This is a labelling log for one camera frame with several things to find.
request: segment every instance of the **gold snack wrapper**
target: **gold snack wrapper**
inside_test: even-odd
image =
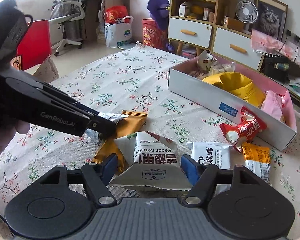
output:
[[[122,152],[114,143],[114,139],[138,132],[148,117],[147,113],[127,110],[123,110],[122,114],[127,114],[128,117],[118,122],[115,134],[105,141],[92,160],[95,163],[102,163],[111,153],[115,153],[118,156],[119,173],[122,173],[127,168],[127,164]]]
[[[269,183],[270,148],[250,143],[242,144],[245,166],[258,177]]]

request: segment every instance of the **floral tablecloth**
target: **floral tablecloth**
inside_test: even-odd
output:
[[[184,60],[138,44],[59,78],[52,85],[101,112],[120,113],[123,109],[148,112],[143,130],[177,141],[180,157],[190,153],[186,145],[189,141],[226,143],[219,124],[230,123],[168,91],[168,69]],[[280,152],[270,147],[271,183],[295,208],[290,239],[300,237],[300,114],[296,113],[296,119],[298,134],[288,148]],[[268,146],[259,138],[255,143]],[[90,162],[98,148],[86,135],[76,137],[38,126],[32,126],[26,135],[16,135],[0,156],[0,213],[3,214],[9,200],[54,166],[62,163],[68,169],[80,168]],[[118,199],[151,196],[134,190],[113,187],[110,190]],[[3,221],[0,221],[0,233],[10,236]]]

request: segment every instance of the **fan grille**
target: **fan grille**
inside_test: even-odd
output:
[[[235,9],[237,18],[243,23],[251,24],[258,20],[258,10],[256,6],[249,1],[241,1]]]

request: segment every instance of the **white drawer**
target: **white drawer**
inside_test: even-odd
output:
[[[260,53],[252,51],[251,39],[221,28],[217,28],[212,52],[234,59],[255,70],[258,69],[262,57]]]
[[[183,19],[170,18],[168,38],[209,48],[212,26]]]

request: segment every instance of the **backpack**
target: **backpack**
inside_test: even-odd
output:
[[[52,5],[52,12],[50,15],[50,19],[71,15],[74,13],[80,13],[80,9],[78,10],[73,4],[61,4],[64,1],[71,0],[54,0]]]

